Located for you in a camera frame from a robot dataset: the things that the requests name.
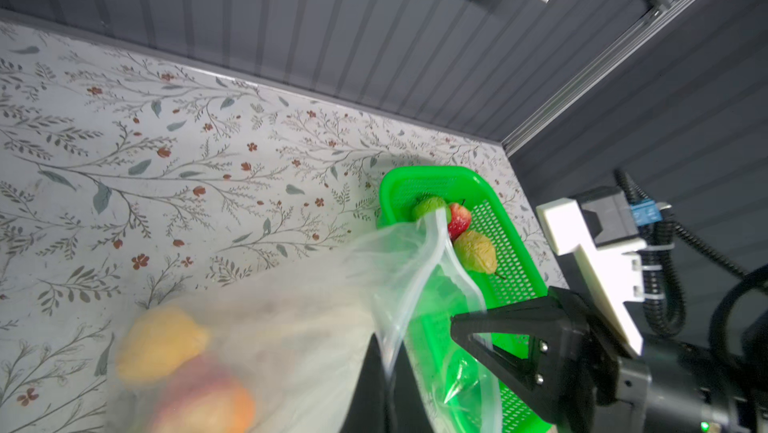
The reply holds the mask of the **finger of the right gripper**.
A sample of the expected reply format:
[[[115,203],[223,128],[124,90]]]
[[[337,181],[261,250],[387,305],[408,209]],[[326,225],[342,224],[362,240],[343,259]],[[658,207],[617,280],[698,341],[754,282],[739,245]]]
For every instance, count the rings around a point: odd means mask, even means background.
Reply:
[[[459,314],[451,318],[450,334],[541,420],[557,424],[565,418],[576,329],[558,299]]]

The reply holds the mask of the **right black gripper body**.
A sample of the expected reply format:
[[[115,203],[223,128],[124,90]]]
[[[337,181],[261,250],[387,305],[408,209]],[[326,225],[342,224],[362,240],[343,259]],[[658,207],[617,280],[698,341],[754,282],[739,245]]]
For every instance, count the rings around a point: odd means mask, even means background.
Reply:
[[[713,353],[651,338],[627,350],[578,295],[552,288],[558,307],[545,419],[561,432],[753,432],[756,390]]]

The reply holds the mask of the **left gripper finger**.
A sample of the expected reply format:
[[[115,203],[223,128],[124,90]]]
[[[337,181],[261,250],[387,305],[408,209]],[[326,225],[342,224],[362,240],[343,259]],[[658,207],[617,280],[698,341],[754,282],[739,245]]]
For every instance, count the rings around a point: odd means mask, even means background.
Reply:
[[[372,335],[341,433],[432,433],[404,345],[393,373],[385,374],[379,343]]]

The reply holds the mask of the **clear zip top bag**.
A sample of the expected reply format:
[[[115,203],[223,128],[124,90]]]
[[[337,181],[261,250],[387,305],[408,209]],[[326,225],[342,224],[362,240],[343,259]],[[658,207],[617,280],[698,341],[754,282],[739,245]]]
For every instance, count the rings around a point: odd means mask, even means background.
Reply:
[[[445,217],[429,213],[322,256],[149,310],[180,308],[209,330],[210,342],[199,355],[224,365],[255,400],[256,416],[245,432],[340,432],[371,336],[390,377],[446,248],[452,246]],[[129,317],[119,331],[107,406],[110,432],[150,432],[161,391],[176,371],[142,386],[117,375],[121,342],[149,310]]]

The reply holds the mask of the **red yellow peach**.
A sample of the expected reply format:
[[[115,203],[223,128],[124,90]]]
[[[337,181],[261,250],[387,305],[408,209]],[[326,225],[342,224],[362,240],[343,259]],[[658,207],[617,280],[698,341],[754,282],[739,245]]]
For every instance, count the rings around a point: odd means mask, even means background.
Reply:
[[[215,358],[199,355],[171,375],[148,430],[245,432],[255,416],[255,400],[248,389]]]

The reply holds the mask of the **yellow lemon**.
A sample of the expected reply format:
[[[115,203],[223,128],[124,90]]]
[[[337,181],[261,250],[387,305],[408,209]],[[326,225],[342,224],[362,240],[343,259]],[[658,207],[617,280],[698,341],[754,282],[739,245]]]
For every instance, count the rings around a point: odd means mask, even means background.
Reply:
[[[180,308],[149,310],[121,342],[117,375],[131,386],[157,382],[201,354],[210,338],[209,330]]]

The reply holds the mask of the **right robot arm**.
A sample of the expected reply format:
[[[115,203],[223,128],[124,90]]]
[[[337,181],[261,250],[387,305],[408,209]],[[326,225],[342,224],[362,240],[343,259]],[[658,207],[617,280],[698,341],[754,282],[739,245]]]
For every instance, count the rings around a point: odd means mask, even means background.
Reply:
[[[746,331],[740,356],[726,327],[737,302],[766,281],[761,267],[726,294],[707,348],[653,338],[636,356],[594,306],[561,288],[456,315],[451,337],[561,432],[764,432],[767,317]]]

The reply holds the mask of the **green plastic basket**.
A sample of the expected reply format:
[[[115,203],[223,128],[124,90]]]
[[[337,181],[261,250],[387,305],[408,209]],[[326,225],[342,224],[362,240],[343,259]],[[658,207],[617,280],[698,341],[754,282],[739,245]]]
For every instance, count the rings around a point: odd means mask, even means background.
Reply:
[[[496,251],[493,274],[456,262],[452,248],[426,282],[408,327],[406,351],[432,428],[436,432],[547,432],[541,420],[509,388],[456,344],[453,316],[480,312],[546,294],[547,286],[492,187],[457,166],[401,167],[379,189],[380,227],[412,220],[422,200],[460,203],[471,214],[470,230]]]

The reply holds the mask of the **red apple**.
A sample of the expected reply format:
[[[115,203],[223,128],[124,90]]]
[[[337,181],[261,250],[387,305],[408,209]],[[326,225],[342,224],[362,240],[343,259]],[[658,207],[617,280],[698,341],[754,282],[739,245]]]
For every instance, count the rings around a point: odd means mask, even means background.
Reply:
[[[472,214],[463,203],[451,203],[449,205],[450,221],[448,222],[448,234],[452,242],[457,240],[470,227]]]

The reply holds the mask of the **green cabbage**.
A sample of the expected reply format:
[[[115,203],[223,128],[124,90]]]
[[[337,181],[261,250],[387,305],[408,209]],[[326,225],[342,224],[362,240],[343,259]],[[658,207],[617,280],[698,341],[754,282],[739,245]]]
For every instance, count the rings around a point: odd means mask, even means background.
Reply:
[[[439,196],[425,196],[419,199],[411,208],[410,218],[418,221],[425,215],[433,212],[442,212],[447,223],[451,222],[452,214],[448,203]]]

